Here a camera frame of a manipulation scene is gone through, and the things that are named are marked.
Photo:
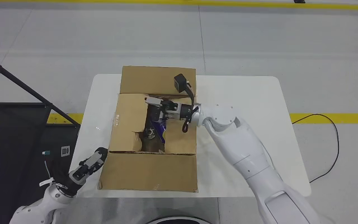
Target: open cardboard box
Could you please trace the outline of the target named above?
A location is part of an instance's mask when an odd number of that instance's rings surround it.
[[[196,126],[182,132],[184,121],[168,120],[164,153],[143,152],[148,104],[145,97],[168,96],[190,104],[185,92],[178,93],[174,76],[182,73],[196,93],[195,69],[124,66],[120,94],[112,127],[109,154],[99,188],[108,190],[172,190],[197,192]]]

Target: black stand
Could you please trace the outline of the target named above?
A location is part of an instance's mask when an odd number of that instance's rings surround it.
[[[31,94],[32,96],[35,96],[38,100],[40,100],[41,102],[43,102],[46,107],[51,108],[51,110],[56,111],[57,113],[59,113],[61,116],[63,116],[64,118],[66,118],[67,120],[69,120],[72,124],[76,125],[76,126],[80,126],[80,124],[78,124],[75,120],[73,120],[70,116],[68,116],[67,114],[65,114],[62,110],[60,110],[57,106],[53,105],[52,103],[50,103],[50,101],[48,101],[47,99],[45,99],[43,96],[41,96],[40,94],[38,94],[35,90],[33,90],[30,86],[26,85],[25,83],[23,83],[21,80],[19,80],[18,78],[16,78],[13,74],[11,74],[8,70],[4,69],[1,65],[0,65],[0,73],[3,74],[6,78],[8,78],[9,80],[11,80],[12,82],[14,82],[16,85],[20,86],[21,88],[23,88],[26,92],[28,92],[29,94]]]

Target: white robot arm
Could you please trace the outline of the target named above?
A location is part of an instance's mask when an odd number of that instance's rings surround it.
[[[225,159],[245,178],[264,223],[321,223],[307,200],[285,184],[267,162],[263,144],[232,107],[214,106],[206,110],[208,114],[201,105],[197,107],[192,121],[208,130]]]
[[[85,184],[86,179],[102,167],[107,153],[106,148],[100,147],[90,158],[80,162],[77,169],[67,176],[52,179],[53,183],[47,187],[44,197],[30,206],[18,208],[10,224],[55,224],[60,217],[60,209],[67,207],[77,191]]]

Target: gray floor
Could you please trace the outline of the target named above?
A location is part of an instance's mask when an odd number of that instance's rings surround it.
[[[93,77],[124,65],[196,68],[199,75],[276,76],[290,113],[358,111],[358,13],[353,11],[0,4],[0,63],[67,113],[84,112]],[[0,76],[0,101],[34,101]],[[336,152],[329,124],[294,127],[310,179]],[[354,223],[357,125],[339,124],[340,159],[312,183],[324,223]],[[67,223],[145,223],[189,214],[262,223],[254,198],[77,199]]]

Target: black cable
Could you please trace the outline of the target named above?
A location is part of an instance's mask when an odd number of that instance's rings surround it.
[[[339,138],[339,136],[338,136],[338,130],[337,130],[336,124],[335,124],[335,123],[333,122],[333,120],[331,120],[329,117],[327,117],[327,116],[325,116],[325,115],[323,115],[323,114],[310,114],[310,115],[308,115],[308,116],[305,116],[304,118],[301,118],[301,119],[299,119],[299,120],[296,120],[296,121],[293,122],[292,124],[295,124],[295,123],[297,123],[297,122],[299,122],[299,121],[301,121],[301,120],[303,120],[303,119],[306,119],[306,118],[308,118],[308,117],[310,117],[310,116],[315,116],[315,115],[323,116],[323,117],[327,118],[327,119],[333,124],[333,126],[334,126],[334,128],[335,128],[335,131],[336,131],[336,137],[337,137],[337,156],[336,156],[336,159],[335,159],[335,161],[333,162],[333,165],[331,166],[331,168],[329,168],[329,170],[328,170],[326,173],[324,173],[324,174],[322,174],[321,176],[319,176],[319,177],[314,178],[313,180],[311,180],[310,183],[312,183],[313,181],[315,181],[315,180],[317,180],[317,179],[319,179],[319,178],[321,178],[321,177],[327,175],[329,172],[331,172],[331,170],[332,170],[333,167],[335,166],[335,164],[336,164],[336,162],[337,162],[337,160],[338,160],[338,157],[339,157],[339,155],[340,155],[340,138]]]
[[[193,115],[193,113],[195,111],[197,111],[199,108],[195,108],[194,109],[194,93],[191,91],[191,85],[189,83],[187,83],[187,87],[185,89],[185,92],[189,95],[190,97],[190,100],[191,100],[191,113],[190,115],[185,119],[185,122],[183,124],[183,127],[182,127],[182,131],[184,133],[186,133],[189,129],[189,123],[191,123],[191,116]]]

